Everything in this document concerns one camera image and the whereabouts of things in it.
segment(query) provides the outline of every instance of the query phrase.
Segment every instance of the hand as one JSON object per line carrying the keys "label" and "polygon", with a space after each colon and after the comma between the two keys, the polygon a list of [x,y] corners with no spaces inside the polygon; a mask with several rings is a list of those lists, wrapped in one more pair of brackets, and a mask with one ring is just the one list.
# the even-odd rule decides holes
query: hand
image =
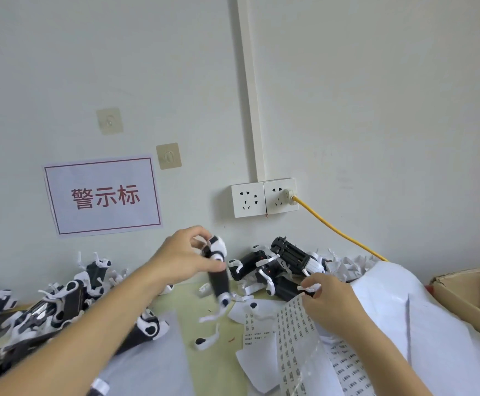
{"label": "hand", "polygon": [[352,286],[333,275],[314,273],[301,283],[303,288],[314,284],[321,287],[310,297],[302,295],[306,313],[328,332],[350,341],[362,329],[375,326],[361,306]]}
{"label": "hand", "polygon": [[198,272],[218,272],[226,269],[223,261],[204,258],[192,248],[202,249],[205,243],[195,239],[201,236],[209,240],[212,235],[202,226],[180,229],[165,239],[152,258],[142,267],[154,271],[154,279],[164,285],[174,285],[193,277]]}

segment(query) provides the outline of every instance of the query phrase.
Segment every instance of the yellow power cord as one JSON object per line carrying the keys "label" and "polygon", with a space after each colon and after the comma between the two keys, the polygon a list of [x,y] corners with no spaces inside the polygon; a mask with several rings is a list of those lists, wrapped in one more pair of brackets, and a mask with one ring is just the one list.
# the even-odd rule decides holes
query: yellow power cord
{"label": "yellow power cord", "polygon": [[301,206],[303,206],[304,208],[306,208],[306,210],[308,210],[315,218],[317,218],[319,221],[321,221],[324,225],[328,226],[332,231],[334,231],[335,233],[337,233],[337,235],[339,236],[342,236],[343,238],[345,238],[346,240],[349,240],[350,242],[352,242],[353,244],[356,244],[357,246],[361,247],[362,249],[365,249],[366,251],[368,251],[369,253],[375,255],[378,259],[380,260],[383,260],[383,261],[388,261],[385,257],[383,257],[381,254],[378,254],[376,253],[374,250],[371,250],[369,249],[367,246],[365,246],[364,244],[362,243],[359,243],[357,240],[354,240],[352,239],[351,237],[349,237],[348,235],[342,233],[340,230],[338,230],[335,226],[333,226],[332,224],[330,224],[326,219],[324,219],[322,216],[320,216],[319,214],[317,214],[309,205],[307,205],[305,202],[303,202],[301,199],[299,199],[297,196],[292,196],[291,199],[293,201],[296,201],[297,203],[299,203]]}

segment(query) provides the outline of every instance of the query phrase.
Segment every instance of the white paper sign with red border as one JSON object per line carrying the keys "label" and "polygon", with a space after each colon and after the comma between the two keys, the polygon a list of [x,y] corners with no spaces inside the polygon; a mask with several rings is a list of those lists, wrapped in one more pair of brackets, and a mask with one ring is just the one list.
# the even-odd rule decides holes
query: white paper sign with red border
{"label": "white paper sign with red border", "polygon": [[53,164],[44,172],[59,237],[161,226],[152,156]]}

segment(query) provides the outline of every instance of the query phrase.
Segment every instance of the red border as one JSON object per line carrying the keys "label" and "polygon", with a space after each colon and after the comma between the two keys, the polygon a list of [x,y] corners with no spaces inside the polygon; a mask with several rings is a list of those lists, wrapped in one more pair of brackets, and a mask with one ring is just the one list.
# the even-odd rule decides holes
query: red border
{"label": "red border", "polygon": [[[135,225],[135,226],[121,226],[118,228],[106,228],[106,229],[93,229],[91,231],[77,231],[77,232],[60,232],[59,228],[59,220],[57,219],[57,212],[55,210],[55,205],[53,204],[53,197],[51,195],[51,187],[49,185],[49,178],[47,176],[47,170],[48,168],[61,168],[61,167],[74,167],[78,165],[92,165],[92,164],[106,164],[106,163],[123,163],[125,161],[138,161],[138,160],[149,160],[150,162],[150,173],[152,174],[152,185],[154,186],[154,197],[156,198],[156,207],[158,209],[158,219],[159,223],[158,224],[148,224],[148,225]],[[86,232],[100,232],[100,231],[111,231],[115,229],[129,229],[129,228],[139,228],[139,227],[144,227],[144,226],[158,226],[161,225],[161,215],[159,215],[159,203],[158,203],[158,194],[156,192],[156,181],[154,180],[154,170],[152,168],[152,158],[151,157],[144,157],[144,158],[127,158],[124,160],[112,160],[112,161],[97,161],[95,163],[79,163],[79,164],[65,164],[65,165],[52,165],[50,167],[44,167],[44,172],[46,173],[46,182],[47,182],[47,188],[49,190],[49,199],[51,200],[51,206],[53,208],[53,212],[55,213],[55,223],[57,224],[57,232],[59,235],[72,235],[74,233],[86,233]]]}

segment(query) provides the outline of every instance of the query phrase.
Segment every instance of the power socket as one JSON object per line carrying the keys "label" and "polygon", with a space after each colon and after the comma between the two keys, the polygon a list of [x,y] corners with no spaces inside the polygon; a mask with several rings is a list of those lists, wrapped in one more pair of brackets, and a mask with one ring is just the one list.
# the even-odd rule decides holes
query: power socket
{"label": "power socket", "polygon": [[266,214],[263,182],[233,185],[231,194],[236,218]]}
{"label": "power socket", "polygon": [[268,214],[297,211],[299,205],[291,205],[286,199],[286,189],[297,194],[297,184],[294,178],[269,180],[264,182],[264,194],[266,197],[266,210]]}

